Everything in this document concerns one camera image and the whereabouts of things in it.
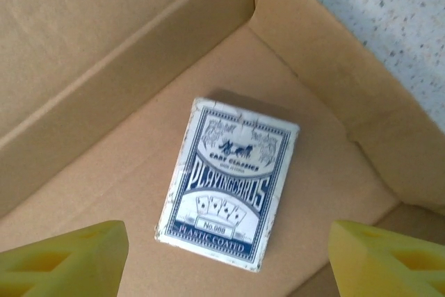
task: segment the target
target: cardboard flap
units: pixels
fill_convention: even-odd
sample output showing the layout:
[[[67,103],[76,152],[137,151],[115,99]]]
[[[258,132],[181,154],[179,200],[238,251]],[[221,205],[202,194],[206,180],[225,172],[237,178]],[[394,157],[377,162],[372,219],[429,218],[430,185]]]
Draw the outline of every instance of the cardboard flap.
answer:
[[[155,6],[155,18],[0,137],[0,217],[249,20],[253,8],[254,0],[174,0],[166,8]],[[19,101],[20,90],[15,94]]]
[[[345,125],[398,196],[445,214],[445,136],[317,0],[258,0],[250,27]]]
[[[0,137],[173,1],[0,0]]]

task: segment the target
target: yellow foam pad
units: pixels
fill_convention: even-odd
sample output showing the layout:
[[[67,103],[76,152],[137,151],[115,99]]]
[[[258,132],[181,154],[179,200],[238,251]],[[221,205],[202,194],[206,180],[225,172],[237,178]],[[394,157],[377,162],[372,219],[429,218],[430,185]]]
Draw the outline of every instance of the yellow foam pad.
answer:
[[[329,258],[341,297],[445,296],[445,246],[436,243],[339,220]]]
[[[111,220],[0,253],[0,297],[117,296],[129,242]]]

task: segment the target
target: cardboard box bottom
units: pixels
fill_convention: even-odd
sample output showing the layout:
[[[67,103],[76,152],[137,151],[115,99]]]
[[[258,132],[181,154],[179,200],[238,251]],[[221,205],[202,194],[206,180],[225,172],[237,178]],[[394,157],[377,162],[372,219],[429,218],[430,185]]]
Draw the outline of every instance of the cardboard box bottom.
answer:
[[[154,240],[197,96],[301,126],[260,273]],[[0,251],[120,219],[130,252],[119,296],[284,296],[327,263],[334,219],[372,224],[398,203],[343,125],[244,26],[4,217]]]

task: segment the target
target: white speckled surface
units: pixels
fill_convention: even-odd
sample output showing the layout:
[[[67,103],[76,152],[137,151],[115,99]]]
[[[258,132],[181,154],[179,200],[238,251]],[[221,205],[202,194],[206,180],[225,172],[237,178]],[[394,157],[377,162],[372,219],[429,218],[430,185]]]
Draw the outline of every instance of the white speckled surface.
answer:
[[[445,0],[319,0],[445,133]]]

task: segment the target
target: playing card deck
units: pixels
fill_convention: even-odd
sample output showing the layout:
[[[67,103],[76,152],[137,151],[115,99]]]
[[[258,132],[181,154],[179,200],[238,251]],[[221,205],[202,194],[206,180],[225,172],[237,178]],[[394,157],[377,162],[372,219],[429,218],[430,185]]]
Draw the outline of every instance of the playing card deck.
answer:
[[[197,98],[156,239],[259,271],[298,132],[293,123]]]

